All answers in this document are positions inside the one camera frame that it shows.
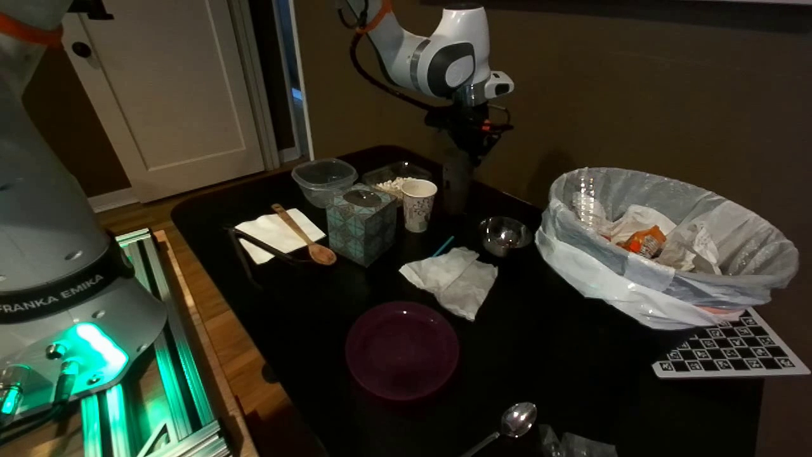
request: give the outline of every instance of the white napkin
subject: white napkin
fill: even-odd
[[[302,210],[298,209],[289,209],[286,210],[300,226],[302,232],[317,241],[317,238],[326,238],[326,232],[317,228]],[[265,241],[265,245],[272,245],[274,250],[289,255],[289,251],[298,251],[304,247],[304,241],[298,237],[298,232],[291,232],[276,213],[265,213],[255,221],[243,221],[236,226],[239,232]],[[274,255],[265,251],[261,247],[255,247],[251,241],[239,241],[255,265],[266,265],[274,260]]]
[[[402,274],[413,288],[431,292],[451,316],[475,323],[497,280],[497,266],[483,265],[477,256],[477,251],[460,247],[442,256],[404,265]]]

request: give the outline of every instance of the white cup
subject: white cup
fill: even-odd
[[[421,177],[404,177],[399,191],[404,193],[406,232],[425,233],[431,221],[436,185]]]

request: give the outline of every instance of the floor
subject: floor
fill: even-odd
[[[99,213],[99,224],[113,233],[124,233],[135,228],[165,232],[176,260],[181,265],[182,280],[191,298],[201,312],[209,331],[209,341],[220,362],[227,381],[246,416],[255,445],[258,454],[266,457],[319,457],[314,436],[307,433],[298,409],[286,400],[279,384],[269,384],[261,376],[265,359],[255,349],[251,337],[229,311],[217,284],[209,280],[195,255],[189,250],[177,228],[173,226],[170,210],[181,198],[128,207],[118,210]]]

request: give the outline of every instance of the plate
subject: plate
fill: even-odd
[[[436,395],[458,370],[455,327],[431,308],[384,303],[364,312],[348,336],[354,378],[373,396],[416,402]]]

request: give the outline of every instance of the white plastic bag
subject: white plastic bag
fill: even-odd
[[[716,247],[720,274],[678,273],[597,233],[629,207],[648,207]],[[794,245],[770,221],[710,191],[623,167],[578,167],[551,185],[536,233],[540,256],[583,298],[658,331],[737,320],[798,274]]]

